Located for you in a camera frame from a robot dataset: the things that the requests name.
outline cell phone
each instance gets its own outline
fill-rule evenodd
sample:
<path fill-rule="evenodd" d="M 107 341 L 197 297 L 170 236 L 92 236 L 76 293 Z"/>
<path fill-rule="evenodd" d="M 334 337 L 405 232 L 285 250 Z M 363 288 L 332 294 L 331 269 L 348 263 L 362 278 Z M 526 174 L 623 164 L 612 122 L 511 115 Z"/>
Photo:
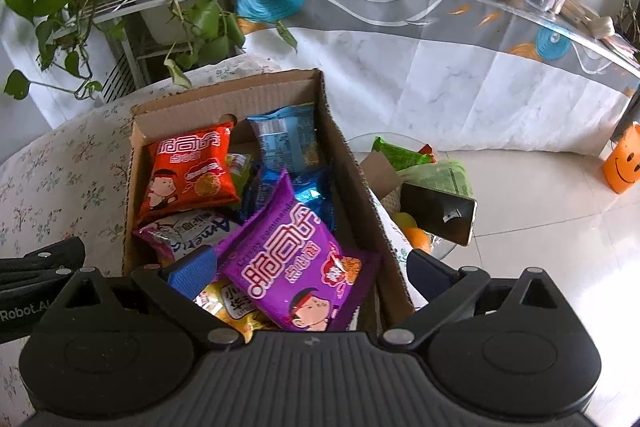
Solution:
<path fill-rule="evenodd" d="M 478 202 L 450 192 L 403 183 L 400 209 L 420 229 L 466 247 L 471 242 Z"/>

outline tablecloth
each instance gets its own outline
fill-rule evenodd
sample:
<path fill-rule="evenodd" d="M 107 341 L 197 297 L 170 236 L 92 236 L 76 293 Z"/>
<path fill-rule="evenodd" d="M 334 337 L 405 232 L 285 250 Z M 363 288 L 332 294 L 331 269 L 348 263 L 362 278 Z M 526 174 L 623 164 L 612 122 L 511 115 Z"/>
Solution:
<path fill-rule="evenodd" d="M 324 71 L 347 139 L 374 129 L 439 150 L 597 155 L 640 82 L 601 43 L 523 0 L 300 1 L 242 5 L 247 19 L 285 18 L 297 51 L 258 23 L 246 48 Z"/>
<path fill-rule="evenodd" d="M 187 73 L 194 86 L 280 71 L 274 60 L 240 55 Z M 133 105 L 178 92 L 164 80 L 69 120 L 0 166 L 0 255 L 20 257 L 76 235 L 85 266 L 119 276 Z M 33 409 L 18 372 L 27 338 L 0 344 L 0 427 L 16 427 Z"/>

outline orange pumpkin bucket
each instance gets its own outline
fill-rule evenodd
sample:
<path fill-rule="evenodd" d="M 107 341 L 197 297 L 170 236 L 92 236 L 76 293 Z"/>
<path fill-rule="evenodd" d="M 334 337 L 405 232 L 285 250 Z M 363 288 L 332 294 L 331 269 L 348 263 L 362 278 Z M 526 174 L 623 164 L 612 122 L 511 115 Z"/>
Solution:
<path fill-rule="evenodd" d="M 602 165 L 607 183 L 622 194 L 640 180 L 640 125 L 634 123 Z"/>

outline marble floor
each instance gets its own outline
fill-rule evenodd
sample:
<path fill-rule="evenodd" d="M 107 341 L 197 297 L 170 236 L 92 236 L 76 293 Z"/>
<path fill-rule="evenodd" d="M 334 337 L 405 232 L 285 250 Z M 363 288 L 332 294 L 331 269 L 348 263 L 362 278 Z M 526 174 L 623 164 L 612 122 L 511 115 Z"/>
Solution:
<path fill-rule="evenodd" d="M 474 241 L 445 262 L 474 264 L 493 277 L 543 267 L 602 357 L 588 416 L 600 427 L 630 427 L 640 417 L 640 184 L 616 195 L 594 156 L 447 154 L 466 166 L 478 213 Z"/>

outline green snack bag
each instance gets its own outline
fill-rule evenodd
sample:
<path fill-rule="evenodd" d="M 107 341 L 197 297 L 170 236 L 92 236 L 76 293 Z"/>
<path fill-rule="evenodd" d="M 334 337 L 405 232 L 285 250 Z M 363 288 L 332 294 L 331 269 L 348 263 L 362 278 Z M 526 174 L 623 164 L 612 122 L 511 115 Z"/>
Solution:
<path fill-rule="evenodd" d="M 404 147 L 392 145 L 384 141 L 380 136 L 376 136 L 371 150 L 382 152 L 396 171 L 408 169 L 414 165 L 434 163 L 435 161 L 431 154 L 420 154 L 419 152 L 410 151 Z"/>
<path fill-rule="evenodd" d="M 249 175 L 251 174 L 251 160 L 250 154 L 233 154 L 229 153 L 225 157 L 226 167 L 229 174 L 231 174 L 231 181 L 236 188 L 236 194 L 242 199 L 242 191 L 246 182 L 249 181 Z M 229 208 L 232 210 L 239 210 L 242 201 L 240 203 L 230 204 Z"/>

